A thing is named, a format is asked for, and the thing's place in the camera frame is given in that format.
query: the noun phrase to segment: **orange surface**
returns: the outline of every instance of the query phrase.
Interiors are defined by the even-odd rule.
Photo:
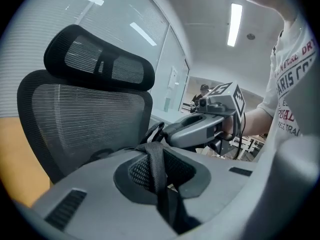
[[[50,187],[18,117],[0,118],[0,178],[12,199],[29,207]]]

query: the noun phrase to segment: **person in background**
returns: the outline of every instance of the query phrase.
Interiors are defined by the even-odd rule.
[[[190,113],[194,113],[196,111],[195,106],[197,106],[199,104],[199,100],[205,96],[207,93],[209,92],[209,86],[206,84],[202,84],[200,87],[200,94],[199,95],[195,95],[192,99],[192,101],[190,102]]]
[[[246,114],[245,128],[242,124],[243,136],[268,133],[263,149],[272,152],[284,141],[301,135],[285,98],[311,67],[319,67],[316,60],[318,44],[307,22],[290,1],[247,1],[275,10],[283,19],[283,31],[271,50],[270,77],[265,97],[255,110]],[[223,130],[232,134],[232,126],[233,121],[229,117],[224,121]]]
[[[202,84],[200,87],[200,94],[195,95],[192,99],[192,102],[196,103],[196,101],[200,100],[203,96],[205,96],[209,92],[209,86],[206,84]]]

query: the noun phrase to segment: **black mesh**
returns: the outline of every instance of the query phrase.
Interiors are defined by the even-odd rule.
[[[166,150],[163,150],[163,158],[168,181],[172,183],[175,188],[188,182],[196,174],[196,169],[192,165],[182,161]],[[135,162],[129,168],[129,175],[133,182],[154,193],[155,186],[151,175],[149,156]]]
[[[97,85],[147,91],[155,82],[152,65],[70,25],[58,33],[44,54],[45,68],[53,75]]]
[[[129,174],[134,183],[148,191],[155,191],[155,185],[151,176],[149,156],[144,157],[139,162],[131,166],[129,168]]]
[[[53,209],[45,218],[53,227],[63,231],[71,218],[75,215],[77,209],[85,199],[87,193],[80,190],[71,190],[71,192]]]
[[[113,65],[109,64],[104,68],[104,61],[99,60],[102,50],[101,46],[91,43],[81,35],[71,44],[64,61],[69,67],[88,73],[97,73],[103,78],[109,77],[108,72],[112,72],[112,79],[141,84],[144,78],[144,67],[140,61],[119,56],[114,60]]]
[[[163,150],[165,172],[169,181],[178,188],[182,184],[191,180],[196,173],[196,169],[176,157],[175,155]]]
[[[136,147],[148,130],[148,92],[91,89],[34,71],[21,82],[18,111],[30,146],[52,182],[101,150]]]
[[[61,30],[44,53],[47,71],[17,93],[27,140],[53,183],[83,164],[135,148],[148,130],[152,65],[79,25]]]

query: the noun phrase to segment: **office chair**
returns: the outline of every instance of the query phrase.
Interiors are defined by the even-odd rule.
[[[51,41],[46,70],[17,91],[26,138],[55,184],[83,164],[136,147],[148,130],[155,82],[152,65],[78,25]]]

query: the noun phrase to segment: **black fabric strap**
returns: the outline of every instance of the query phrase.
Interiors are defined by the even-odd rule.
[[[154,191],[157,195],[157,210],[161,216],[179,235],[199,226],[201,223],[187,214],[179,191],[177,194],[168,195],[164,146],[159,142],[149,142],[137,146],[136,150],[149,156]]]
[[[157,137],[159,136],[159,134],[162,132],[163,128],[165,127],[165,123],[164,123],[164,122],[155,123],[155,124],[146,132],[146,134],[144,135],[144,137],[143,137],[143,139],[142,139],[142,141],[141,141],[140,144],[145,144],[145,143],[147,143],[147,141],[148,141],[148,139],[150,138],[150,136],[152,135],[152,133],[153,133],[158,127],[159,127],[159,129],[158,129],[157,133],[154,135],[154,137],[153,137],[153,139],[152,139],[152,141],[154,142],[154,141],[157,139]]]

